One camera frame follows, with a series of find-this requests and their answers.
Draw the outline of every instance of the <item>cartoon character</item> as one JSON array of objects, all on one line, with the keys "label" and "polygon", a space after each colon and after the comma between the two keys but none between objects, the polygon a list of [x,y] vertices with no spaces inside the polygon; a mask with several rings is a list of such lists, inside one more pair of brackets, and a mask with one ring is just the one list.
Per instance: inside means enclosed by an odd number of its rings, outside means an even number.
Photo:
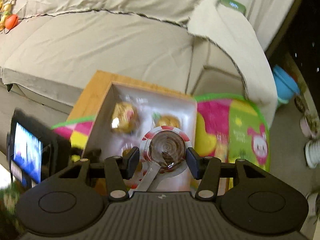
[{"label": "cartoon character", "polygon": [[255,132],[252,127],[248,128],[248,135],[252,136],[251,147],[252,151],[257,157],[257,161],[260,165],[264,165],[268,157],[268,144],[267,136],[265,133],[265,127],[263,124],[260,125],[260,133]]}]

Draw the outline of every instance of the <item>orange ornament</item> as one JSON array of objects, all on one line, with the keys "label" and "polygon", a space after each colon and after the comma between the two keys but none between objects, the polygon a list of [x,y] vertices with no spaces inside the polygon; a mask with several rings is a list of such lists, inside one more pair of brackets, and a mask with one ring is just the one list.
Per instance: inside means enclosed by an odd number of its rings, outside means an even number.
[{"label": "orange ornament", "polygon": [[18,24],[19,17],[16,14],[10,15],[4,23],[6,29],[11,30]]}]

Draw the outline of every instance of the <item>couch cushion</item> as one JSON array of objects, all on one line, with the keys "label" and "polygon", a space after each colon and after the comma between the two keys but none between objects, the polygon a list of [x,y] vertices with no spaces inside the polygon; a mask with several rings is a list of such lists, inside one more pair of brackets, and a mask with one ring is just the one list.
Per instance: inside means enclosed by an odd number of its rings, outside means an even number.
[{"label": "couch cushion", "polygon": [[23,28],[14,28],[8,34],[3,32],[0,34],[0,77],[2,77],[1,69],[4,63],[10,57],[12,53],[24,42],[26,41],[37,29],[39,29],[43,24],[49,21],[51,17],[35,17],[29,19],[28,22],[24,22]]},{"label": "couch cushion", "polygon": [[[193,37],[172,24],[106,11],[36,17],[6,34],[15,44],[2,59],[4,84],[16,83],[73,105],[96,70],[184,92]],[[16,33],[37,29],[22,39]]]}]

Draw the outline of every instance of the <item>green tag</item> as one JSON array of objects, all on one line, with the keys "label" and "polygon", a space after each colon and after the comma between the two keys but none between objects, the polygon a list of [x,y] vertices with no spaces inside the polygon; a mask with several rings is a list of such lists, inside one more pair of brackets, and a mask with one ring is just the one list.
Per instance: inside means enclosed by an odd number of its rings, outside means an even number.
[{"label": "green tag", "polygon": [[246,11],[245,6],[235,0],[221,0],[221,4],[223,4],[226,7],[233,8],[241,12],[243,15],[245,15],[245,11]]}]

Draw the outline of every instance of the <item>couch armrest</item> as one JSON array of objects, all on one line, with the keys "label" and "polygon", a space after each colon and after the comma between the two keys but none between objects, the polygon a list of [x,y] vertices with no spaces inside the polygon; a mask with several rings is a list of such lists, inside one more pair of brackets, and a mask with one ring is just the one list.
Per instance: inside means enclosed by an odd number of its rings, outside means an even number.
[{"label": "couch armrest", "polygon": [[234,62],[244,83],[245,97],[260,108],[271,126],[277,105],[276,85],[268,60],[247,19],[220,5],[219,0],[201,0],[187,28],[190,34],[218,44]]},{"label": "couch armrest", "polygon": [[241,76],[230,58],[216,45],[195,37],[186,93],[244,95],[244,87]]}]

